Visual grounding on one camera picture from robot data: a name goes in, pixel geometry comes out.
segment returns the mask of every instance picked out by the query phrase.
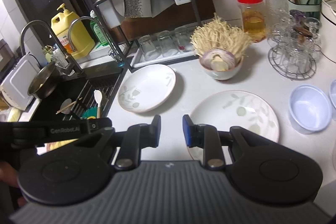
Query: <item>onion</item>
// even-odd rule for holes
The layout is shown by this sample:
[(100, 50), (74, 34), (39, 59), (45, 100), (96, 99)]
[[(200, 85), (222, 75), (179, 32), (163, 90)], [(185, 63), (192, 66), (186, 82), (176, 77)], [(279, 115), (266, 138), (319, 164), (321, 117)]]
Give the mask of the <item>onion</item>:
[(226, 71), (236, 67), (235, 56), (222, 49), (212, 49), (203, 54), (201, 64), (214, 71)]

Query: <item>black sink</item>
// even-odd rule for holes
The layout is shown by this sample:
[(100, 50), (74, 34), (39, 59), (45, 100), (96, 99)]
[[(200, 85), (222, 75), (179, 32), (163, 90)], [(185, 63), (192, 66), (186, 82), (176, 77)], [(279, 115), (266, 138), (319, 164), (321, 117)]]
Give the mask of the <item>black sink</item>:
[[(80, 119), (86, 109), (96, 106), (93, 91), (99, 89), (105, 93), (108, 101), (101, 109), (101, 117), (106, 117), (118, 91), (126, 69), (119, 68), (116, 62), (96, 65), (84, 70), (86, 77), (75, 78), (58, 84), (51, 95), (43, 99), (31, 121), (61, 121)], [(70, 98), (78, 103), (72, 106), (70, 114), (57, 114), (62, 102)]]

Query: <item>faucet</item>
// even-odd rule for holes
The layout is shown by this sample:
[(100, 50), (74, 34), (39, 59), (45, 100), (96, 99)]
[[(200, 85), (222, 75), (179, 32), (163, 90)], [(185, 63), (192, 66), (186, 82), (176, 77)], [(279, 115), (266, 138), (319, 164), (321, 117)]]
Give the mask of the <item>faucet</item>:
[(80, 67), (80, 65), (73, 58), (73, 56), (70, 53), (68, 53), (67, 50), (63, 47), (62, 43), (57, 38), (56, 34), (53, 32), (53, 30), (48, 25), (48, 23), (46, 23), (43, 20), (33, 20), (33, 21), (27, 23), (27, 25), (24, 26), (24, 28), (22, 29), (21, 34), (20, 34), (20, 48), (21, 48), (22, 56), (26, 54), (25, 44), (24, 44), (24, 36), (25, 36), (26, 31), (32, 25), (42, 25), (42, 26), (44, 26), (49, 31), (51, 37), (54, 39), (54, 41), (56, 42), (56, 44), (59, 47), (59, 49), (61, 50), (61, 52), (64, 54), (65, 60), (68, 62), (68, 65), (65, 68), (57, 66), (58, 69), (61, 72), (65, 73), (67, 75), (69, 75), (72, 70), (74, 70), (75, 73), (77, 73), (77, 75), (81, 75), (84, 72), (83, 69)]
[(98, 25), (98, 27), (100, 28), (101, 32), (103, 33), (103, 35), (105, 36), (107, 42), (109, 43), (109, 45), (110, 45), (110, 47), (111, 47), (111, 49), (110, 49), (108, 55), (109, 55), (110, 57), (112, 57), (112, 58), (118, 63), (118, 66), (119, 66), (119, 67), (122, 67), (125, 63), (123, 62), (122, 58), (121, 58), (120, 55), (118, 54), (117, 49), (115, 48), (115, 46), (114, 46), (113, 43), (111, 42), (110, 37), (109, 37), (109, 36), (106, 34), (106, 32), (104, 31), (104, 29), (103, 29), (102, 25), (100, 24), (100, 22), (99, 22), (98, 20), (94, 19), (93, 17), (83, 16), (83, 17), (80, 17), (80, 18), (75, 19), (75, 20), (71, 23), (71, 25), (70, 25), (70, 27), (69, 27), (69, 30), (68, 30), (68, 39), (69, 39), (70, 44), (73, 45), (72, 40), (71, 40), (71, 35), (70, 35), (73, 26), (76, 24), (76, 22), (78, 22), (78, 21), (82, 21), (82, 20), (84, 20), (84, 19), (88, 19), (88, 20), (94, 21), (94, 22)]

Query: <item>green utensil holder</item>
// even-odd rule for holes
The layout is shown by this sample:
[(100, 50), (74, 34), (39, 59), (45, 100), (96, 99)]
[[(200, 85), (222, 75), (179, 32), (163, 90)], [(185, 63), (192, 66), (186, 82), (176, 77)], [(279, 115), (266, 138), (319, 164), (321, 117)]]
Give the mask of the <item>green utensil holder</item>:
[(310, 0), (306, 5), (308, 0), (300, 0), (301, 4), (295, 4), (288, 1), (288, 12), (290, 10), (299, 10), (305, 13), (306, 17), (314, 17), (316, 19), (320, 19), (320, 11), (321, 11), (321, 0)]

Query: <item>tiled wall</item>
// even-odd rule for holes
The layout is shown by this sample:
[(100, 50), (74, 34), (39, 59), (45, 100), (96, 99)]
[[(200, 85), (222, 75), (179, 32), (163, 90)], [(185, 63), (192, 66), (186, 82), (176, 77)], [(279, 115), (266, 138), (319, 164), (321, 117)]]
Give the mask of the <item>tiled wall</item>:
[[(0, 39), (4, 39), (11, 50), (15, 52), (19, 46), (21, 30), (27, 24), (15, 0), (0, 0)], [(45, 66), (45, 59), (41, 45), (33, 32), (28, 30), (25, 35), (26, 52), (33, 54), (42, 66)]]

